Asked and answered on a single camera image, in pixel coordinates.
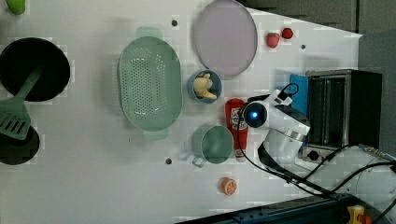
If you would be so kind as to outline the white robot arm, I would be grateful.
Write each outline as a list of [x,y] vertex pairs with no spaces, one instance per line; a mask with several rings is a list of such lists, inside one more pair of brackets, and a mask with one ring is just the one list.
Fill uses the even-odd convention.
[[251,129],[267,131],[257,149],[259,169],[316,196],[351,192],[380,205],[395,199],[395,158],[367,145],[332,148],[317,162],[304,161],[301,149],[310,123],[290,107],[291,98],[276,90],[265,98],[249,98],[240,117]]

